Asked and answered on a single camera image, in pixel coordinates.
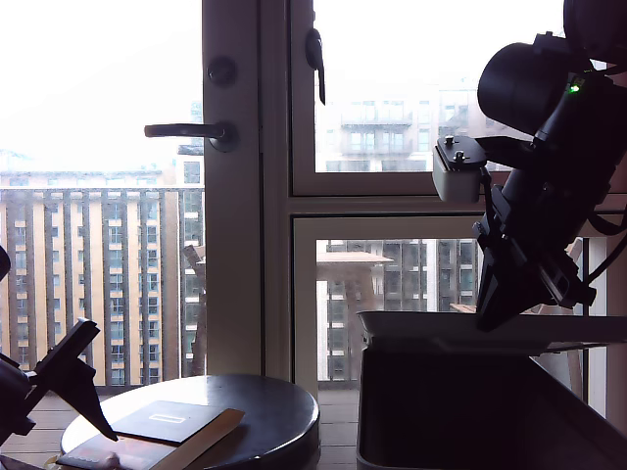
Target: round table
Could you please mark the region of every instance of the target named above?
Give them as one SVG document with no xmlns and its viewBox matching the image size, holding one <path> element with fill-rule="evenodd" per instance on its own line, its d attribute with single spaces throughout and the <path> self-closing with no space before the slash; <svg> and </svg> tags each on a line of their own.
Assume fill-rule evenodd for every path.
<svg viewBox="0 0 627 470">
<path fill-rule="evenodd" d="M 319 409 L 305 390 L 255 375 L 189 377 L 141 387 L 101 403 L 110 423 L 156 400 L 209 404 L 246 414 L 232 433 L 195 460 L 189 469 L 313 469 L 319 459 Z M 61 439 L 62 452 L 96 436 L 78 416 Z"/>
</svg>

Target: bin lid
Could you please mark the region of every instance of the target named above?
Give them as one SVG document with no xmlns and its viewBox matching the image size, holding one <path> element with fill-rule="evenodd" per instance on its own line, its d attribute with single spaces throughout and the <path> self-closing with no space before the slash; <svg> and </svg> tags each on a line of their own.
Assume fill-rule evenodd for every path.
<svg viewBox="0 0 627 470">
<path fill-rule="evenodd" d="M 374 349 L 431 353 L 542 353 L 627 343 L 627 317 L 520 314 L 484 332 L 470 313 L 362 311 Z"/>
</svg>

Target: building window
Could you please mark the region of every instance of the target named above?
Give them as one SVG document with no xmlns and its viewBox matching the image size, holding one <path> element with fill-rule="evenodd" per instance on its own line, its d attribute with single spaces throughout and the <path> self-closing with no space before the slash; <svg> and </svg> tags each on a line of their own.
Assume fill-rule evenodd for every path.
<svg viewBox="0 0 627 470">
<path fill-rule="evenodd" d="M 124 322 L 123 321 L 111 322 L 111 339 L 112 340 L 124 339 Z"/>
<path fill-rule="evenodd" d="M 418 130 L 418 152 L 429 151 L 429 129 Z"/>
<path fill-rule="evenodd" d="M 28 305 L 26 299 L 18 299 L 18 316 L 28 316 Z"/>
<path fill-rule="evenodd" d="M 159 291 L 159 274 L 148 274 L 148 290 Z"/>
<path fill-rule="evenodd" d="M 138 206 L 138 208 L 139 210 L 137 211 L 137 220 L 141 219 L 141 206 Z M 157 203 L 146 203 L 146 208 L 148 208 L 148 214 L 146 215 L 146 218 L 148 218 L 148 220 L 157 220 L 157 214 L 159 213 L 159 206 L 157 205 Z"/>
<path fill-rule="evenodd" d="M 26 244 L 26 227 L 16 227 L 16 245 Z"/>
<path fill-rule="evenodd" d="M 144 305 L 143 298 L 139 298 L 139 309 L 141 309 Z M 148 314 L 157 315 L 159 314 L 159 298 L 158 297 L 149 297 L 148 298 Z"/>
<path fill-rule="evenodd" d="M 121 243 L 121 227 L 109 227 L 109 243 Z"/>
<path fill-rule="evenodd" d="M 16 276 L 16 291 L 26 292 L 26 276 Z"/>
<path fill-rule="evenodd" d="M 121 267 L 121 250 L 109 250 L 109 267 L 113 269 Z"/>
<path fill-rule="evenodd" d="M 461 291 L 474 290 L 474 276 L 472 275 L 472 269 L 462 269 L 459 272 L 459 289 Z"/>
<path fill-rule="evenodd" d="M 9 186 L 28 186 L 28 178 L 10 178 Z"/>
<path fill-rule="evenodd" d="M 159 382 L 159 368 L 157 367 L 150 367 L 148 369 L 148 383 L 149 384 L 156 384 L 157 382 Z M 139 369 L 139 378 L 141 379 L 141 385 L 146 385 L 145 381 L 144 381 L 144 368 L 140 368 Z"/>
<path fill-rule="evenodd" d="M 124 385 L 124 369 L 113 369 L 111 371 L 111 385 Z"/>
<path fill-rule="evenodd" d="M 111 315 L 124 315 L 124 298 L 111 299 Z"/>
<path fill-rule="evenodd" d="M 124 362 L 124 346 L 121 346 L 121 345 L 111 346 L 111 362 L 114 362 L 114 363 Z"/>
<path fill-rule="evenodd" d="M 122 275 L 111 274 L 109 276 L 110 289 L 113 292 L 121 292 Z"/>
<path fill-rule="evenodd" d="M 26 269 L 26 252 L 16 252 L 16 269 Z"/>
<path fill-rule="evenodd" d="M 392 150 L 395 152 L 403 151 L 403 134 L 394 134 L 394 141 L 392 142 Z"/>
<path fill-rule="evenodd" d="M 121 220 L 122 207 L 121 204 L 113 203 L 109 205 L 109 219 Z"/>
<path fill-rule="evenodd" d="M 200 162 L 185 162 L 183 168 L 185 184 L 200 183 Z"/>
<path fill-rule="evenodd" d="M 351 132 L 351 150 L 359 151 L 362 149 L 362 135 L 358 132 Z"/>
<path fill-rule="evenodd" d="M 144 322 L 139 322 L 139 331 L 144 331 Z M 148 337 L 149 338 L 159 338 L 159 321 L 150 320 L 148 322 Z"/>
<path fill-rule="evenodd" d="M 28 364 L 28 346 L 18 346 L 18 362 L 21 365 Z"/>
<path fill-rule="evenodd" d="M 374 133 L 373 132 L 368 132 L 365 135 L 365 149 L 374 150 Z"/>
<path fill-rule="evenodd" d="M 201 193 L 185 193 L 185 211 L 202 212 L 203 195 Z"/>
<path fill-rule="evenodd" d="M 421 101 L 418 103 L 418 124 L 428 124 L 431 121 L 429 112 L 429 102 Z"/>
<path fill-rule="evenodd" d="M 28 339 L 28 323 L 18 323 L 18 340 Z"/>
</svg>

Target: balcony floor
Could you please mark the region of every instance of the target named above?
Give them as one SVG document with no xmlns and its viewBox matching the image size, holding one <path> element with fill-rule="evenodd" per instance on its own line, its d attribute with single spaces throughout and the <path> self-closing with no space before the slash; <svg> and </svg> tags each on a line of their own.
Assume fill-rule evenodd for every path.
<svg viewBox="0 0 627 470">
<path fill-rule="evenodd" d="M 322 450 L 317 470 L 355 470 L 359 392 L 320 391 L 318 402 Z M 42 467 L 59 453 L 61 436 L 76 416 L 62 399 L 45 397 L 30 414 L 37 423 L 34 429 L 28 436 L 11 436 L 2 446 L 2 454 Z"/>
</svg>

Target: window latch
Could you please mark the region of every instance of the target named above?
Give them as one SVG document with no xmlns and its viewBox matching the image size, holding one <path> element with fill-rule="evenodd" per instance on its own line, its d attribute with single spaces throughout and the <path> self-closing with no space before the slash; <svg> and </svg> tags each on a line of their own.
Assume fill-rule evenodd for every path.
<svg viewBox="0 0 627 470">
<path fill-rule="evenodd" d="M 322 59 L 322 37 L 314 27 L 307 33 L 305 40 L 305 57 L 309 66 L 317 71 L 320 103 L 326 105 L 326 90 L 324 89 L 324 61 Z"/>
<path fill-rule="evenodd" d="M 239 143 L 237 128 L 230 122 L 216 124 L 151 124 L 144 127 L 146 137 L 204 137 L 219 152 L 231 152 Z"/>
</svg>

